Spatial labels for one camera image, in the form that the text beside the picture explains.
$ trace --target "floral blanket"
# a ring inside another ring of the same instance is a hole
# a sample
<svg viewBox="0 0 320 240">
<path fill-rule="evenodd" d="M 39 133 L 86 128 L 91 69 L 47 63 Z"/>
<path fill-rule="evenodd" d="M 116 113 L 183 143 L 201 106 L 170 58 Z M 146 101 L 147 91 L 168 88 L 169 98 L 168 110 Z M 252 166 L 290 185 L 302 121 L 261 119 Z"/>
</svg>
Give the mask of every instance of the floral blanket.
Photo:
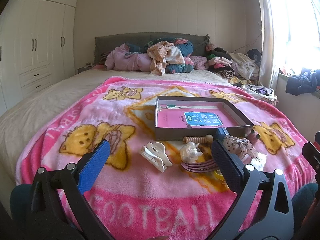
<svg viewBox="0 0 320 240">
<path fill-rule="evenodd" d="M 159 95 L 229 100 L 252 120 L 261 135 L 255 148 L 268 155 L 264 171 L 282 169 L 291 196 L 314 177 L 301 155 L 305 138 L 280 111 L 239 88 L 112 77 L 36 133 L 17 163 L 17 183 L 32 183 L 41 166 L 50 171 L 76 163 L 105 138 L 111 144 L 110 157 L 84 196 L 114 237 L 205 239 L 236 195 L 211 173 L 183 170 L 182 142 L 164 142 L 173 163 L 164 173 L 139 154 L 142 145 L 155 141 L 155 101 Z M 207 145 L 200 149 L 204 154 L 198 162 L 211 158 Z M 249 226 L 260 196 L 257 193 L 241 229 Z M 66 197 L 63 193 L 60 197 L 67 215 L 74 219 Z"/>
</svg>

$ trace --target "person's leg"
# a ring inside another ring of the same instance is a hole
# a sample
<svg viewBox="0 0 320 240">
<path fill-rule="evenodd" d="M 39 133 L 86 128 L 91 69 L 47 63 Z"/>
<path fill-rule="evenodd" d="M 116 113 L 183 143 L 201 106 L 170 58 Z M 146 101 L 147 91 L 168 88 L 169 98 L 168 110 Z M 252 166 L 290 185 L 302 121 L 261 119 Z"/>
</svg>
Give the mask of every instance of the person's leg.
<svg viewBox="0 0 320 240">
<path fill-rule="evenodd" d="M 30 197 L 31 184 L 16 186 L 10 195 L 10 210 L 12 219 L 22 229 L 26 226 L 27 207 Z"/>
<path fill-rule="evenodd" d="M 292 198 L 294 233 L 296 233 L 308 213 L 308 210 L 315 199 L 318 190 L 318 184 L 309 183 L 304 185 Z"/>
</svg>

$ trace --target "beige bed sheet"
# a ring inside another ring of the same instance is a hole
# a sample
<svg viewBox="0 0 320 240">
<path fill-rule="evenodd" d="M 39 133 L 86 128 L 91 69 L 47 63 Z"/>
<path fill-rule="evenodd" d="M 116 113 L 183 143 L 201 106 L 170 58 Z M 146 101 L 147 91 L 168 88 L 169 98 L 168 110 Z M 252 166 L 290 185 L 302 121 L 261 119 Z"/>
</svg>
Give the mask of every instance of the beige bed sheet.
<svg viewBox="0 0 320 240">
<path fill-rule="evenodd" d="M 141 72 L 88 70 L 52 85 L 24 99 L 0 117 L 0 162 L 12 181 L 15 180 L 15 167 L 20 153 L 35 133 L 112 76 L 144 80 L 227 83 L 214 73 L 199 70 L 163 76 L 151 76 Z"/>
</svg>

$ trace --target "white wardrobe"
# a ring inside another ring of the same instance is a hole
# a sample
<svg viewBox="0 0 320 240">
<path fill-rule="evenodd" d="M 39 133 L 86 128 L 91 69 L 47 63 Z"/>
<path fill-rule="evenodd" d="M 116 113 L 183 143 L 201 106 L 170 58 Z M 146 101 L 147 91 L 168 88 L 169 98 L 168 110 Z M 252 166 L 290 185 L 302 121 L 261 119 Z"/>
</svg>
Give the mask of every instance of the white wardrobe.
<svg viewBox="0 0 320 240">
<path fill-rule="evenodd" d="M 75 6 L 76 0 L 8 2 L 0 15 L 0 115 L 75 75 Z"/>
</svg>

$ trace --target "gray upholstered headboard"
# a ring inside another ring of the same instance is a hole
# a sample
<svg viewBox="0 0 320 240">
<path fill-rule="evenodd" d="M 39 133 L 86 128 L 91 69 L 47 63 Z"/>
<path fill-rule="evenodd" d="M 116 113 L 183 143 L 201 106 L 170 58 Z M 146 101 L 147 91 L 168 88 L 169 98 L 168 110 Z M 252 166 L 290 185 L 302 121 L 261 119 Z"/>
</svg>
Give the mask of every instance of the gray upholstered headboard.
<svg viewBox="0 0 320 240">
<path fill-rule="evenodd" d="M 183 33 L 125 33 L 110 35 L 104 37 L 96 37 L 96 48 L 94 51 L 94 63 L 100 61 L 100 56 L 104 52 L 112 51 L 123 43 L 131 43 L 139 47 L 144 47 L 149 41 L 159 38 L 183 38 L 193 43 L 193 56 L 205 56 L 205 46 L 209 42 L 210 37 L 197 36 Z"/>
</svg>

